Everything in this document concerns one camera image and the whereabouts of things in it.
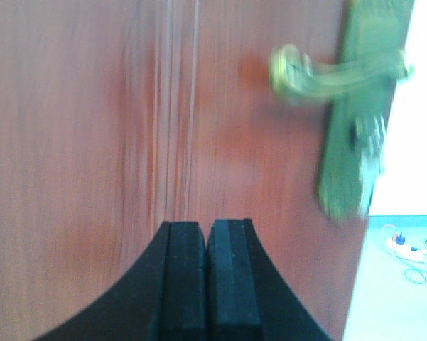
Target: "extension cord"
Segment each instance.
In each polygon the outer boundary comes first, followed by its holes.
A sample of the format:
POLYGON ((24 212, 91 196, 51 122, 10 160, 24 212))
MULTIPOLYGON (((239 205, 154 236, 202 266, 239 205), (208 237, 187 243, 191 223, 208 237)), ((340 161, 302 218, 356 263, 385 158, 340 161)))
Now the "extension cord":
POLYGON ((427 254, 427 249, 417 249, 416 251, 412 251, 412 247, 410 245, 399 245, 391 238, 388 238, 385 241, 385 249, 390 254, 407 259, 409 261, 426 261, 425 255, 427 254))

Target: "door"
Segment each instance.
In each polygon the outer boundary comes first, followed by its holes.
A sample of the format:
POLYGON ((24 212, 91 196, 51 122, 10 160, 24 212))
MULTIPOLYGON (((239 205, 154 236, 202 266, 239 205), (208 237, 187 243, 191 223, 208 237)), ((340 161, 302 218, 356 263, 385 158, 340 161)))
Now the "door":
POLYGON ((269 90, 272 48, 335 61, 345 0, 0 1, 0 340, 91 303, 163 220, 250 217, 342 337, 366 221, 315 196, 328 108, 269 90))

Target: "black object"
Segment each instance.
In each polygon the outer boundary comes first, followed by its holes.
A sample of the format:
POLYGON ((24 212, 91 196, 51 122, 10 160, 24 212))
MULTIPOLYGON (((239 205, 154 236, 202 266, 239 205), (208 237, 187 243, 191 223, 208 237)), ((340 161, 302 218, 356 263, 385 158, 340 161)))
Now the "black object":
POLYGON ((204 341, 205 243, 197 222, 171 224, 160 340, 204 341))
POLYGON ((207 257, 213 339, 262 340, 243 220, 215 222, 208 240, 207 257))
POLYGON ((262 247, 252 221, 164 222, 128 272, 36 341, 328 341, 262 247))

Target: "green door handle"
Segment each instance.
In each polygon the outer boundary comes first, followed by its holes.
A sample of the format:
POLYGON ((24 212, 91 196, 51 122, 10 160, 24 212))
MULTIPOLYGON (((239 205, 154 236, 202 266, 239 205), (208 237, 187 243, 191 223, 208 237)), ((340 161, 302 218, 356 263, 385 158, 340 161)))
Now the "green door handle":
POLYGON ((290 103, 332 101, 318 176, 325 213, 340 222, 365 217, 376 178, 396 80, 413 71, 404 41, 414 0, 351 0, 340 64, 317 63, 294 45, 270 57, 269 81, 290 103))
POLYGON ((282 99, 297 102, 331 100, 359 89, 380 77, 407 78, 413 68, 401 49, 365 55, 338 65, 317 63, 294 45, 272 53, 269 78, 273 91, 282 99))

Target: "white floor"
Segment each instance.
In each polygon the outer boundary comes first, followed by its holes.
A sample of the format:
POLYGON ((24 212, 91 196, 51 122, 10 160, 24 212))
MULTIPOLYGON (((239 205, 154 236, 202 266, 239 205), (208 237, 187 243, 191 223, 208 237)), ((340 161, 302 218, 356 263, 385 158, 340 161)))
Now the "white floor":
MULTIPOLYGON (((424 245, 427 227, 402 230, 407 244, 424 245)), ((425 284, 404 277, 409 267, 383 247, 393 232, 368 229, 343 341, 427 341, 427 274, 425 284)))

